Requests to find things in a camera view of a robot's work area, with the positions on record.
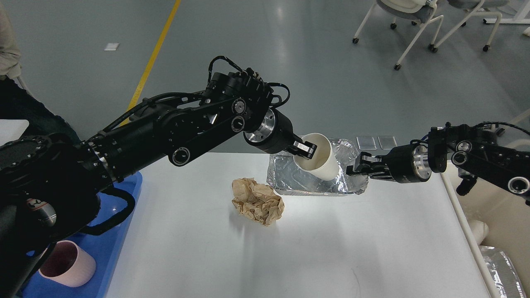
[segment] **gray seat cushion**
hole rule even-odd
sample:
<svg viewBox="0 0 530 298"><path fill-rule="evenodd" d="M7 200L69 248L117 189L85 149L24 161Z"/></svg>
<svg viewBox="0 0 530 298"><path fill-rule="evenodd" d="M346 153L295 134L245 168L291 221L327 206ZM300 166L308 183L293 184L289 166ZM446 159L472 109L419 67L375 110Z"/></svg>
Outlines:
<svg viewBox="0 0 530 298"><path fill-rule="evenodd" d="M412 21L420 20L420 22L422 23L425 23L427 22L427 20L429 20L429 17L432 15L432 12L434 10L432 9L432 7L425 5L424 7L422 7L420 10L418 10L415 13L406 13L406 12L401 12L391 7L388 7L383 2L381 2L381 0L377 0L377 4L382 9L386 10L388 13L393 14L397 17L400 17L402 19L412 20Z"/></svg>
<svg viewBox="0 0 530 298"><path fill-rule="evenodd" d="M474 8L480 1L478 0L449 0L449 5L462 10L470 10ZM482 7L492 8L507 5L509 0L486 0Z"/></svg>

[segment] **aluminum foil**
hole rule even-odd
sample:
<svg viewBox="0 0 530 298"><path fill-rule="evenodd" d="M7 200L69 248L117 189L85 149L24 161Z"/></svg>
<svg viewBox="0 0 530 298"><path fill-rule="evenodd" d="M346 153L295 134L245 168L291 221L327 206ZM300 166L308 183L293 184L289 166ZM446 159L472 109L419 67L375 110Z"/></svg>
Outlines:
<svg viewBox="0 0 530 298"><path fill-rule="evenodd" d="M526 298L514 265L504 251L490 246L479 248L501 298Z"/></svg>
<svg viewBox="0 0 530 298"><path fill-rule="evenodd" d="M302 171L289 153L271 154L267 183L280 195L289 196L345 196L360 195L368 185L368 176L348 176L346 167L355 164L357 147L347 139L329 138L339 163L339 174L331 181L323 181Z"/></svg>

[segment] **crumpled brown paper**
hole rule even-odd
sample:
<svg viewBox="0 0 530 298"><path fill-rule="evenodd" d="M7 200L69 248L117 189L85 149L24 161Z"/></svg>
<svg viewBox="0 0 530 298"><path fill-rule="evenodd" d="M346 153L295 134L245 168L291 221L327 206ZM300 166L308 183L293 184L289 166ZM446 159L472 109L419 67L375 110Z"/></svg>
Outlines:
<svg viewBox="0 0 530 298"><path fill-rule="evenodd" d="M254 178L232 181L234 199L232 204L245 217L265 226L281 218L284 201L274 193L272 187L258 184Z"/></svg>

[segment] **white table leg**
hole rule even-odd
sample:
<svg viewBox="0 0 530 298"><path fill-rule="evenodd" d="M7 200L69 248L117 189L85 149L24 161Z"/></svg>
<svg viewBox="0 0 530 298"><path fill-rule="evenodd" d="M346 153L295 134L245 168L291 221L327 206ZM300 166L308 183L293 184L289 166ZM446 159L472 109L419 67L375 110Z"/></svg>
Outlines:
<svg viewBox="0 0 530 298"><path fill-rule="evenodd" d="M530 19L526 19L526 15L530 12L530 0L526 0L519 11L512 19L502 19L501 24L530 24ZM486 24L495 23L495 19L484 19Z"/></svg>

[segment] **black robotic arm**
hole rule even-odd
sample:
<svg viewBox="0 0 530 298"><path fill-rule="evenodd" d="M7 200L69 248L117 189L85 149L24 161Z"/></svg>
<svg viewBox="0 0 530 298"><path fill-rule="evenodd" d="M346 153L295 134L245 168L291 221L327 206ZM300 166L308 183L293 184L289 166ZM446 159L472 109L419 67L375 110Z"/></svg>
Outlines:
<svg viewBox="0 0 530 298"><path fill-rule="evenodd" d="M530 135L505 122L483 122L473 127L447 123L445 127L432 127L425 140L412 140L386 155L361 152L355 166L348 166L346 173L399 183L425 182L432 172L444 172L450 159L463 179L456 189L459 195L469 193L477 178L482 178L523 197L530 205L530 152L499 146L497 134L487 130L499 124Z"/></svg>
<svg viewBox="0 0 530 298"><path fill-rule="evenodd" d="M220 59L237 72L212 76ZM80 144L52 134L0 147L0 297L13 296L35 273L51 243L79 231L99 235L127 218L134 199L113 182L164 156L184 166L244 132L248 144L267 153L313 157L316 145L293 134L291 122L277 110L289 99L286 86L267 83L224 56L214 58L208 71L205 90L144 99ZM284 87L287 97L275 95L273 87ZM119 126L126 119L130 122ZM128 206L87 226L98 214L101 191L122 197Z"/></svg>

